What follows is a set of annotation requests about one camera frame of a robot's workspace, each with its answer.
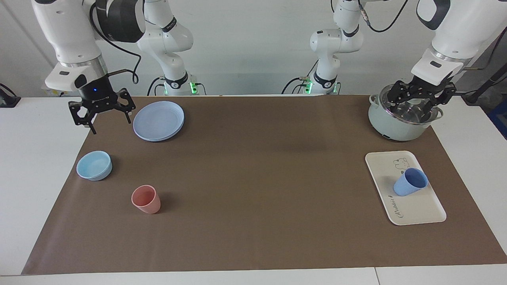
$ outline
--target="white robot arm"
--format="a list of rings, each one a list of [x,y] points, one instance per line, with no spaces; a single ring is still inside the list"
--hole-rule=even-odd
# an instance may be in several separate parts
[[[382,0],[363,0],[363,3]],[[363,46],[364,35],[359,29],[361,10],[357,0],[339,0],[334,13],[338,29],[313,33],[310,47],[318,56],[317,71],[311,77],[309,93],[330,93],[338,77],[340,60],[337,53],[351,53]]]
[[[31,0],[31,3],[59,61],[46,78],[46,85],[56,90],[79,91],[81,95],[81,102],[68,103],[74,123],[90,127],[95,134],[92,124],[95,115],[113,109],[123,112],[130,123],[129,114],[135,104],[127,89],[113,91],[109,76],[117,73],[107,73],[91,21],[99,23],[96,26],[104,37],[135,43],[144,33],[142,0]],[[122,104],[118,98],[128,103]],[[81,108],[87,110],[82,117],[78,114]]]
[[[166,0],[146,0],[144,16],[146,32],[137,45],[162,66],[168,95],[197,94],[195,78],[185,70],[182,58],[175,54],[192,47],[192,33],[177,22]]]
[[[190,49],[194,40],[190,31],[177,23],[167,0],[31,0],[31,3],[59,61],[46,78],[46,85],[56,90],[79,91],[81,95],[81,102],[69,102],[76,125],[89,126],[96,133],[92,124],[96,114],[116,109],[124,112],[130,123],[129,113],[135,109],[127,90],[114,92],[109,81],[109,76],[129,70],[108,74],[95,42],[100,38],[110,43],[138,42],[162,66],[169,95],[198,93],[183,60],[174,54]],[[119,103],[118,97],[128,104]],[[78,115],[81,108],[87,109],[83,117]]]
[[[455,95],[452,78],[505,22],[507,0],[419,0],[419,20],[435,31],[431,46],[412,69],[409,83],[397,81],[388,93],[391,110],[412,99],[429,99],[427,114]]]

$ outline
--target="stacked plates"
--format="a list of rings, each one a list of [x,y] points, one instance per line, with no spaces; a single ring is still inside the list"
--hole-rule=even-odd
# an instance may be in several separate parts
[[[174,102],[160,101],[142,108],[134,119],[135,134],[147,141],[163,141],[175,136],[185,121],[183,109]]]

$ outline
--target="tray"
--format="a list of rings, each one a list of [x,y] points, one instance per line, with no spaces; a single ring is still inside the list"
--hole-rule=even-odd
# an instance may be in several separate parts
[[[410,167],[421,168],[414,154],[408,151],[368,153],[366,164],[377,186],[385,211],[397,226],[441,223],[447,214],[431,186],[401,197],[392,189],[394,183]]]

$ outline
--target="plastic cup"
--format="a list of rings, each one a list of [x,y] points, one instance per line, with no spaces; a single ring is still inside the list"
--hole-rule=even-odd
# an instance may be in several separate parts
[[[407,196],[428,186],[428,177],[417,168],[407,169],[394,184],[398,196]]]
[[[155,214],[160,210],[160,198],[155,188],[150,185],[143,185],[134,190],[131,201],[139,210],[148,214]]]

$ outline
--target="light blue bowl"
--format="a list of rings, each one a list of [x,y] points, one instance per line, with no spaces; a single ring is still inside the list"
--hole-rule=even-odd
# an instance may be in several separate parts
[[[95,151],[83,156],[76,167],[78,175],[90,181],[106,178],[112,169],[111,157],[103,151]]]

